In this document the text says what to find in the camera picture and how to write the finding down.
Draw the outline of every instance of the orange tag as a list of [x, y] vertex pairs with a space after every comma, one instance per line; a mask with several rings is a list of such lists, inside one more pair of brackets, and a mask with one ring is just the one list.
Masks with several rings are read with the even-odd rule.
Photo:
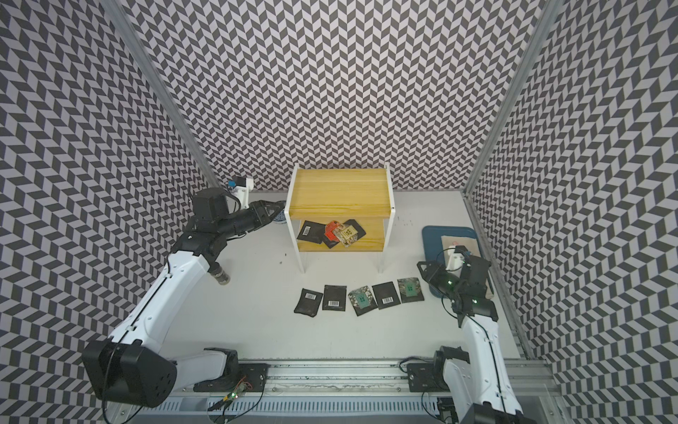
[[338, 223], [337, 221], [332, 221], [329, 224], [327, 224], [325, 226], [325, 236], [333, 242], [339, 242], [340, 240], [337, 238], [337, 236], [334, 235], [332, 231], [334, 231], [334, 229], [336, 227], [339, 227], [340, 225], [341, 224]]

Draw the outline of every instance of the blue tray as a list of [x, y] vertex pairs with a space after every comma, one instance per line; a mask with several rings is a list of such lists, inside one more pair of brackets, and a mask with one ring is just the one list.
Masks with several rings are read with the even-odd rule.
[[[468, 237], [478, 240], [478, 234], [473, 228], [470, 227], [440, 227], [437, 225], [428, 225], [422, 229], [422, 239], [424, 240], [424, 258], [427, 261], [436, 261], [439, 253], [443, 250], [443, 241], [441, 239], [444, 235], [451, 235], [453, 237]], [[478, 245], [478, 251], [480, 251], [480, 256], [483, 255], [483, 250]], [[442, 294], [431, 286], [428, 286], [428, 289], [431, 291], [431, 294], [437, 298], [443, 297]], [[490, 284], [490, 290], [494, 293], [494, 287]]]

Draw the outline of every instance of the black cable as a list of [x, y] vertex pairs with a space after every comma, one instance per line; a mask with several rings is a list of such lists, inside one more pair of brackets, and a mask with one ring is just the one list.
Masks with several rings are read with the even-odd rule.
[[442, 415], [441, 415], [440, 418], [438, 418], [438, 417], [436, 417], [435, 415], [431, 414], [431, 413], [428, 411], [428, 409], [426, 409], [426, 406], [424, 405], [424, 393], [428, 393], [428, 392], [427, 392], [427, 391], [423, 391], [423, 392], [422, 392], [422, 408], [424, 409], [424, 411], [426, 411], [426, 414], [428, 414], [431, 418], [433, 418], [433, 419], [436, 420], [436, 421], [440, 421], [441, 423], [447, 424], [447, 421], [443, 420]]
[[227, 242], [230, 242], [230, 241], [233, 241], [233, 240], [238, 240], [238, 239], [241, 239], [241, 238], [245, 237], [246, 235], [247, 235], [247, 234], [245, 233], [245, 234], [243, 234], [243, 235], [241, 235], [241, 236], [239, 236], [239, 237], [231, 237], [230, 239], [226, 239], [226, 241], [227, 241]]
[[[134, 327], [134, 323], [136, 323], [136, 320], [139, 319], [141, 314], [144, 313], [144, 309], [146, 309], [146, 306], [151, 303], [151, 300], [153, 300], [153, 297], [155, 296], [156, 293], [160, 290], [160, 288], [163, 286], [165, 281], [167, 281], [167, 277], [169, 277], [172, 274], [172, 269], [170, 268], [170, 258], [168, 257], [166, 259], [166, 265], [167, 265], [167, 275], [165, 275], [165, 278], [163, 278], [163, 281], [160, 282], [158, 285], [158, 289], [156, 289], [151, 297], [148, 299], [148, 302], [142, 306], [141, 311], [139, 311], [139, 314], [132, 320], [132, 323], [128, 326], [128, 328]], [[101, 412], [102, 416], [104, 417], [104, 421], [106, 421], [106, 424], [111, 424], [111, 422], [108, 420], [108, 417], [106, 416], [106, 385], [108, 385], [108, 378], [110, 377], [110, 372], [111, 372], [111, 364], [113, 363], [113, 355], [115, 355], [116, 350], [118, 350], [118, 346], [120, 346], [120, 342], [129, 334], [129, 330], [125, 330], [123, 333], [123, 336], [118, 340], [117, 343], [115, 343], [115, 346], [113, 347], [113, 350], [111, 351], [111, 357], [108, 359], [108, 365], [106, 366], [106, 372], [104, 373], [104, 389], [101, 391]], [[129, 423], [138, 413], [141, 411], [143, 406], [140, 406], [138, 410], [132, 416], [126, 420], [124, 420], [120, 424], [126, 424]]]
[[240, 204], [240, 199], [238, 199], [238, 198], [235, 197], [233, 194], [231, 194], [231, 192], [228, 191], [228, 189], [226, 190], [226, 196], [227, 196], [227, 197], [230, 197], [230, 198], [233, 199], [233, 200], [235, 200], [235, 203], [238, 205], [238, 210], [234, 210], [233, 212], [231, 212], [230, 214], [228, 214], [229, 216], [232, 215], [232, 214], [234, 214], [234, 213], [236, 213], [236, 212], [239, 212], [239, 211], [243, 208], [243, 206]]
[[259, 396], [259, 400], [256, 401], [254, 406], [252, 406], [250, 409], [246, 410], [240, 415], [237, 415], [236, 417], [233, 417], [233, 419], [228, 420], [229, 423], [232, 423], [233, 421], [237, 420], [238, 418], [242, 417], [244, 414], [247, 414], [249, 411], [255, 409], [257, 406], [259, 406], [259, 403], [261, 402], [261, 398], [264, 397], [264, 389], [266, 388], [266, 379], [264, 379], [264, 384], [261, 386], [261, 396]]
[[441, 297], [441, 298], [440, 298], [440, 304], [443, 305], [443, 309], [445, 310], [445, 312], [447, 312], [447, 314], [448, 314], [449, 316], [451, 316], [451, 317], [453, 317], [455, 320], [457, 320], [457, 319], [458, 319], [458, 318], [457, 318], [457, 315], [454, 315], [452, 312], [448, 311], [447, 308], [445, 307], [445, 303], [443, 302], [444, 300], [445, 300], [444, 297]]
[[412, 360], [419, 360], [419, 361], [422, 361], [422, 362], [433, 362], [432, 360], [424, 359], [424, 358], [422, 358], [422, 357], [420, 357], [420, 356], [408, 356], [408, 357], [406, 357], [405, 359], [403, 359], [403, 360], [401, 360], [400, 362], [398, 362], [398, 368], [400, 368], [400, 371], [402, 371], [402, 372], [404, 372], [404, 373], [407, 374], [407, 371], [405, 371], [405, 370], [403, 369], [403, 364], [406, 363], [406, 362], [408, 362], [408, 361], [412, 361]]
[[504, 415], [506, 415], [506, 422], [511, 422], [511, 420], [509, 420], [509, 414], [506, 412], [506, 404], [504, 403], [504, 396], [502, 395], [502, 382], [499, 379], [499, 368], [497, 367], [497, 359], [494, 357], [494, 349], [492, 348], [492, 340], [490, 339], [490, 335], [487, 333], [485, 327], [480, 325], [478, 321], [474, 320], [470, 315], [466, 315], [466, 317], [476, 323], [478, 327], [482, 328], [485, 333], [485, 337], [487, 337], [487, 342], [490, 344], [490, 352], [492, 353], [494, 372], [497, 374], [497, 388], [499, 389], [499, 398], [502, 400], [502, 407], [504, 408]]
[[439, 262], [439, 261], [438, 261], [438, 258], [440, 257], [440, 255], [443, 254], [443, 252], [445, 252], [445, 251], [447, 251], [447, 250], [456, 249], [456, 248], [457, 248], [457, 246], [454, 246], [453, 248], [442, 249], [442, 250], [440, 251], [440, 253], [438, 253], [438, 254], [435, 256], [435, 261], [436, 261], [436, 262]]

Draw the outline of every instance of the wooden shelf board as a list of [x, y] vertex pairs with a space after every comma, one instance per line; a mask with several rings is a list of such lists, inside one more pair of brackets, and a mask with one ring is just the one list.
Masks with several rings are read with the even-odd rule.
[[[363, 227], [366, 234], [360, 240], [345, 248], [342, 244], [334, 246], [332, 249], [328, 248], [324, 243], [316, 244], [297, 240], [297, 246], [300, 252], [381, 252], [384, 250], [384, 219], [383, 218], [362, 218], [352, 217], [358, 224]], [[344, 222], [345, 219], [337, 217], [320, 217], [314, 222], [327, 224], [332, 220]]]
[[334, 216], [388, 218], [391, 201], [385, 169], [297, 170], [290, 202], [292, 219]]

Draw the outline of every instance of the wooden shelf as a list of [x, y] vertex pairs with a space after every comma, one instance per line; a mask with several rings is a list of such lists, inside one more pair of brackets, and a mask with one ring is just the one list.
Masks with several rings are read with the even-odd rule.
[[290, 218], [312, 220], [333, 216], [343, 222], [360, 217], [388, 218], [391, 200], [385, 169], [297, 170]]
[[[384, 252], [394, 216], [388, 164], [371, 170], [302, 170], [299, 165], [294, 167], [285, 217], [301, 272], [304, 272], [304, 263], [300, 252]], [[344, 223], [349, 219], [355, 219], [365, 230], [365, 235], [347, 248], [337, 244], [330, 249], [325, 244], [296, 239], [306, 220], [328, 224], [333, 220]], [[379, 269], [383, 266], [382, 254]]]
[[[327, 218], [320, 217], [317, 221], [318, 223], [326, 224], [332, 220], [337, 220], [343, 222], [341, 218]], [[300, 252], [381, 252], [384, 250], [384, 220], [383, 218], [360, 218], [357, 217], [355, 220], [358, 224], [363, 227], [365, 230], [365, 235], [345, 248], [341, 243], [334, 246], [332, 249], [328, 248], [324, 243], [316, 244], [311, 242], [305, 242], [303, 240], [297, 240], [297, 246], [299, 247]]]

